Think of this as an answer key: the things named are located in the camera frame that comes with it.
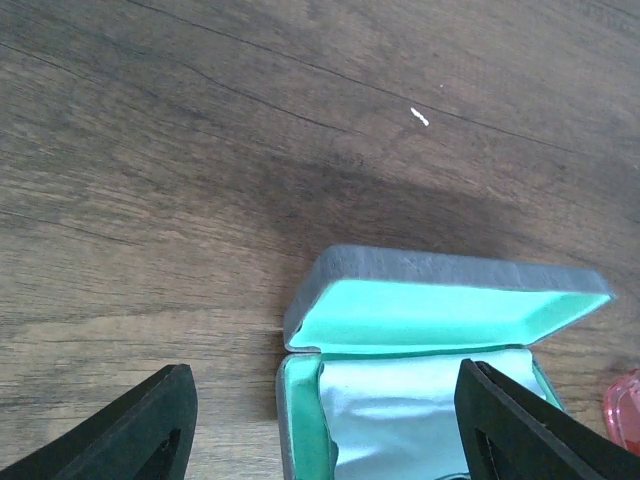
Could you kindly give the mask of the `teal glasses case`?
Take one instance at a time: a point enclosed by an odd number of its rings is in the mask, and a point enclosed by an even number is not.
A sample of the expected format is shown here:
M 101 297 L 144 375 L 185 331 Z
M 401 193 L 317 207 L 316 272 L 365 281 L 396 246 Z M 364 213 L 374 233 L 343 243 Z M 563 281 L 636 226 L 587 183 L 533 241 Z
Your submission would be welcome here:
M 523 348 L 613 298 L 592 270 L 357 245 L 328 248 L 284 317 L 276 379 L 283 475 L 305 479 L 314 363 Z

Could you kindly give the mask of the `light blue cleaning cloth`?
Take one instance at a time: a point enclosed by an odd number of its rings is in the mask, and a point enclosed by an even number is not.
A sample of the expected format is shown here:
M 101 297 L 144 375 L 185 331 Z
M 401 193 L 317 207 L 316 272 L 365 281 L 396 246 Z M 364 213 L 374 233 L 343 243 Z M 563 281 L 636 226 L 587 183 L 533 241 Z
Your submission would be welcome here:
M 541 399 L 556 398 L 523 348 L 314 363 L 315 432 L 305 479 L 444 479 L 464 476 L 454 390 L 465 359 L 484 361 Z

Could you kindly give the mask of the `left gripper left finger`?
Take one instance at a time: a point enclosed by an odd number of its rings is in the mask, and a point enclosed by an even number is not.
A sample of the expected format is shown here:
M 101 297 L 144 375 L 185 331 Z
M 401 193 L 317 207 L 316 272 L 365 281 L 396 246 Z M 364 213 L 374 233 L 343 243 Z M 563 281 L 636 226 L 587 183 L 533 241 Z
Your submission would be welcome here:
M 3 479 L 183 479 L 198 412 L 191 367 L 167 365 Z

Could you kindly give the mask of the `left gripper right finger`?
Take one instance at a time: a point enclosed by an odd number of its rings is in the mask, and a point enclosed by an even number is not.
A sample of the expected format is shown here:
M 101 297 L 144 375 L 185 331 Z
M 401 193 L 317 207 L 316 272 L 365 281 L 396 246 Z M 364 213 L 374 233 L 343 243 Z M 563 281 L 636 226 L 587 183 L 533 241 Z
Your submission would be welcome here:
M 637 455 L 486 362 L 461 362 L 454 404 L 472 479 L 639 477 Z

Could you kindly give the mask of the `red transparent sunglasses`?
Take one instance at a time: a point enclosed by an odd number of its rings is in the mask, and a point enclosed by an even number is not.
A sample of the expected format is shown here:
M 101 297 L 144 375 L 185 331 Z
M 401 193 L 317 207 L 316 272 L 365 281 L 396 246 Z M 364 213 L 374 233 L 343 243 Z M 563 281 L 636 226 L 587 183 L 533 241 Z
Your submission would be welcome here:
M 639 370 L 620 377 L 604 396 L 604 416 L 610 439 L 639 454 Z

